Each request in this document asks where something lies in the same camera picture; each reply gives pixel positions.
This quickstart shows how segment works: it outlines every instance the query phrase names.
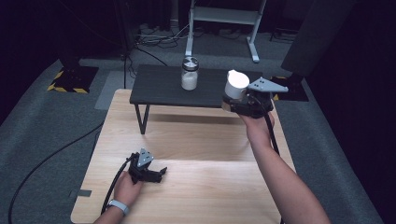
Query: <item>black table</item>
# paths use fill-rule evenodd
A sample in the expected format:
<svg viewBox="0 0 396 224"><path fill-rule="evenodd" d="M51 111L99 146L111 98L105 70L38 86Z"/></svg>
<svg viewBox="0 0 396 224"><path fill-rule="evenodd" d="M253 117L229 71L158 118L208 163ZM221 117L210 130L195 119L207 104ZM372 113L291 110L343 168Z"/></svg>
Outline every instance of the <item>black table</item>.
<svg viewBox="0 0 396 224"><path fill-rule="evenodd" d="M186 91L181 87L181 67L139 65L130 103L136 110L140 132L146 131L150 105L221 108L228 71L200 68L196 89ZM261 72L238 72L246 74L250 82L262 76ZM139 105L146 105L143 120Z"/></svg>

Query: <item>wristwatch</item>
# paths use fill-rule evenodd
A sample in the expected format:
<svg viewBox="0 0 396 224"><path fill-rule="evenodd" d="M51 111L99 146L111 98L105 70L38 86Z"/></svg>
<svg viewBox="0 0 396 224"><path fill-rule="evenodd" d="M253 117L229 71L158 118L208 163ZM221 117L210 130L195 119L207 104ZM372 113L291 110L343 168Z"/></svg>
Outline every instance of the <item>wristwatch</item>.
<svg viewBox="0 0 396 224"><path fill-rule="evenodd" d="M120 203L120 202L117 201L117 200L114 200L114 199L111 200L110 203L108 203L107 208L110 207L110 206L116 206L116 207L118 207L120 210L122 210L124 216L128 215L128 213L129 213L129 208L128 208L128 206L125 205L125 204L123 204L123 203Z"/></svg>

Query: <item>wooden table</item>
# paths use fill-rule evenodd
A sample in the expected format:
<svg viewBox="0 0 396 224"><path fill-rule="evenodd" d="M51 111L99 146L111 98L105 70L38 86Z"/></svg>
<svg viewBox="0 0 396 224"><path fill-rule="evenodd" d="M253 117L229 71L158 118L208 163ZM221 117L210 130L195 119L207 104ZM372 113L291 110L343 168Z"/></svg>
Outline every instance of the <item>wooden table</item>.
<svg viewBox="0 0 396 224"><path fill-rule="evenodd" d="M116 91L71 214L74 223L93 223L120 166L141 147L167 166L163 181L145 183L124 223L279 223L274 201L254 160L246 129L234 113L219 108L153 105L141 134L131 91ZM276 111L280 154L294 169Z"/></svg>

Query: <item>glass jar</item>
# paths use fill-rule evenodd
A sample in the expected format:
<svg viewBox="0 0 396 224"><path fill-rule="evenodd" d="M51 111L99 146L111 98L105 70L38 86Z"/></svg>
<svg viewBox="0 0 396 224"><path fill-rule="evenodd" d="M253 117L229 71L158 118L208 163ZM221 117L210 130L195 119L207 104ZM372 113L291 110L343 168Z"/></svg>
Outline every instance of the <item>glass jar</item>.
<svg viewBox="0 0 396 224"><path fill-rule="evenodd" d="M181 66L181 87L186 91L192 91L198 82L198 60L194 57L186 57Z"/></svg>

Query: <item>white cup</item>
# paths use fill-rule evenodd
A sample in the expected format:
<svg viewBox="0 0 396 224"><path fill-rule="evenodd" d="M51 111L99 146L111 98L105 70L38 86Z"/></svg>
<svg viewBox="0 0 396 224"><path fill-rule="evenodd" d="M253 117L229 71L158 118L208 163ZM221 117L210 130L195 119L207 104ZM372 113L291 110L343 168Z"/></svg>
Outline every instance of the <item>white cup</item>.
<svg viewBox="0 0 396 224"><path fill-rule="evenodd" d="M225 93L235 100L240 100L244 97L249 82L247 75L231 70L228 72Z"/></svg>

